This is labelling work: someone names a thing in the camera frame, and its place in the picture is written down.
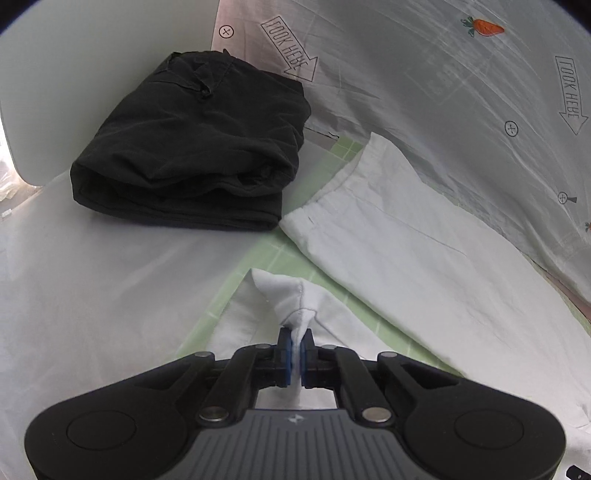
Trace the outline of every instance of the white arrow logo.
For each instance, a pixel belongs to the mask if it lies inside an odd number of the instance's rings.
[[[287,420],[297,425],[299,422],[304,421],[305,418],[302,417],[300,414],[296,413],[293,417],[287,417]]]
[[[575,135],[579,134],[581,127],[587,121],[588,116],[583,115],[581,92],[579,89],[579,77],[574,66],[574,60],[568,57],[555,57],[562,97],[564,100],[564,112],[559,112],[564,121],[568,123]]]
[[[261,27],[289,67],[284,73],[311,82],[314,79],[318,57],[310,58],[281,17],[271,18],[262,23]]]

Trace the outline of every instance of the folded garment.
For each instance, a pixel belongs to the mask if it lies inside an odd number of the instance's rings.
[[[144,223],[272,229],[309,116],[296,80],[227,51],[173,53],[74,162],[74,200]]]
[[[471,380],[562,422],[570,465],[591,468],[591,338],[523,255],[420,180],[372,134],[280,223],[322,270]]]
[[[291,329],[292,381],[288,388],[261,390],[257,408],[335,408],[330,390],[307,390],[300,382],[300,343],[311,329],[317,345],[355,350],[365,360],[390,350],[353,312],[323,287],[303,278],[274,275],[253,268],[242,280],[207,344],[219,359],[245,345],[275,343],[281,327]]]

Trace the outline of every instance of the white fabric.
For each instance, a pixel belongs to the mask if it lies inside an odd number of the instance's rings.
[[[521,253],[372,134],[352,172],[281,227],[322,270],[466,377],[562,422],[591,468],[591,338]]]
[[[323,287],[302,278],[252,269],[224,309],[207,349],[230,358],[245,345],[276,343],[280,327],[291,329],[292,382],[288,388],[266,388],[257,408],[335,408],[331,391],[300,385],[300,342],[309,328],[316,345],[345,346],[366,360],[390,348],[345,305]]]
[[[591,302],[590,42],[553,0],[220,0],[212,46],[300,79],[311,128],[395,142]]]
[[[304,143],[286,204],[326,153]],[[67,173],[0,220],[0,479],[35,478],[22,442],[41,410],[172,360],[260,237],[110,218]]]

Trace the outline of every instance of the white panel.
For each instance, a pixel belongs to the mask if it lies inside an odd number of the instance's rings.
[[[0,108],[32,184],[67,169],[173,51],[209,50],[218,0],[42,0],[0,37]]]

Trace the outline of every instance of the circular cap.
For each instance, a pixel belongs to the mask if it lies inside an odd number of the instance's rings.
[[[523,437],[523,424],[513,415],[495,410],[465,413],[454,425],[457,436],[474,447],[500,450]]]
[[[370,407],[361,412],[361,416],[372,423],[383,423],[392,418],[392,413],[382,407]]]
[[[109,450],[135,434],[135,421],[120,411],[93,411],[73,420],[67,428],[72,443],[86,450]]]
[[[228,415],[223,407],[205,407],[199,412],[199,418],[205,421],[224,421]]]

